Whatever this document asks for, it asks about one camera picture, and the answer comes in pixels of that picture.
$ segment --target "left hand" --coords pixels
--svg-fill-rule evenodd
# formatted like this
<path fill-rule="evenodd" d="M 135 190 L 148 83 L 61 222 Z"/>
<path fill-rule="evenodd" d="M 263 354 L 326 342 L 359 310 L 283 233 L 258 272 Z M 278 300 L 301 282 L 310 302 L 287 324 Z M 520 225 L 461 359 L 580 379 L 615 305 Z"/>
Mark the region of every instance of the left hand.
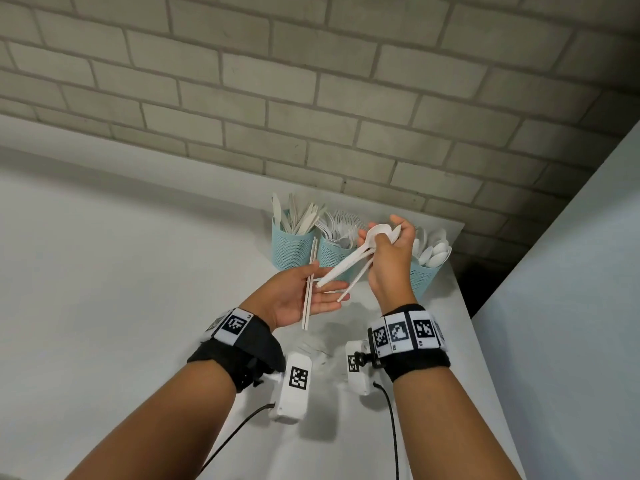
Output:
<path fill-rule="evenodd" d="M 307 277 L 322 278 L 331 271 L 331 267 L 320 267 L 318 261 L 300 267 L 293 267 L 274 275 L 240 305 L 243 310 L 258 315 L 264 320 L 271 331 L 277 327 L 291 325 L 302 319 L 302 307 L 305 302 Z M 313 283 L 311 298 L 311 315 L 340 310 L 341 303 L 336 300 L 340 293 L 327 293 L 346 289 L 349 284 L 344 281 L 332 281 L 322 288 Z"/>

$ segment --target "chopsticks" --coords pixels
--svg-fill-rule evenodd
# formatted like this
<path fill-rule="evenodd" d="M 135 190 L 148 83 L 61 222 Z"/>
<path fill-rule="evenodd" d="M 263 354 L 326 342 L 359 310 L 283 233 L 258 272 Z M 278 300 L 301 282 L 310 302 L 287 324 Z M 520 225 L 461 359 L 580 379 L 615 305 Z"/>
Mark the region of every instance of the chopsticks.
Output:
<path fill-rule="evenodd" d="M 309 264 L 316 260 L 318 254 L 318 239 L 314 237 L 311 243 L 311 258 Z M 302 330 L 309 330 L 309 312 L 311 311 L 311 296 L 313 295 L 314 275 L 307 277 L 307 289 L 305 291 L 305 302 L 302 306 Z"/>

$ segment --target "right hand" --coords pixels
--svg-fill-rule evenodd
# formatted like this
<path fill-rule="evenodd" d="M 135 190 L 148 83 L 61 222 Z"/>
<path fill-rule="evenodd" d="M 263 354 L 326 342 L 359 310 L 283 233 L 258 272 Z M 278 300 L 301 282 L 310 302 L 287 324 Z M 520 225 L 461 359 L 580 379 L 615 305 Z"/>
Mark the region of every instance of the right hand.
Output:
<path fill-rule="evenodd" d="M 398 306 L 417 303 L 409 275 L 415 227 L 402 217 L 393 215 L 390 219 L 393 224 L 400 226 L 400 237 L 391 244 L 386 234 L 376 236 L 376 252 L 369 270 L 369 286 L 383 315 Z M 373 222 L 369 223 L 369 228 L 374 225 Z M 364 244 L 366 236 L 367 231 L 358 231 L 358 247 Z"/>

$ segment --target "white wall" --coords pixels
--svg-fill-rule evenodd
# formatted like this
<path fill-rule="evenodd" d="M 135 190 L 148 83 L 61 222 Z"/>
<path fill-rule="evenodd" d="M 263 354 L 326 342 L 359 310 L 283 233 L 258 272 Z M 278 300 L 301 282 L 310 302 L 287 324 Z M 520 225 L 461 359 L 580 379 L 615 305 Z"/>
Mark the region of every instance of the white wall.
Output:
<path fill-rule="evenodd" d="M 473 322 L 527 477 L 640 478 L 640 125 Z"/>

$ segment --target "light blue mesh cup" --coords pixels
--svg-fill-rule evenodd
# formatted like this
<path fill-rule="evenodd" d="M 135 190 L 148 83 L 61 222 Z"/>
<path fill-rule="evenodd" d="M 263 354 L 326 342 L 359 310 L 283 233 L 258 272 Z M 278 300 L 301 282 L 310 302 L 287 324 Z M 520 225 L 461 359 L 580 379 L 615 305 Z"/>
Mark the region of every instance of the light blue mesh cup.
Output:
<path fill-rule="evenodd" d="M 441 267 L 425 267 L 411 261 L 411 289 L 416 298 L 420 298 L 427 291 Z"/>
<path fill-rule="evenodd" d="M 318 249 L 318 259 L 320 260 L 320 267 L 335 266 L 355 250 L 355 248 L 343 249 L 340 246 L 327 241 L 324 236 L 322 236 L 320 237 L 320 247 Z M 336 277 L 336 280 L 351 282 L 358 271 L 362 268 L 361 263 L 358 264 L 360 264 L 360 266 L 352 266 L 340 276 Z"/>
<path fill-rule="evenodd" d="M 295 235 L 277 229 L 271 219 L 271 262 L 280 271 L 309 264 L 311 258 L 311 244 L 314 241 L 314 231 L 304 235 Z"/>

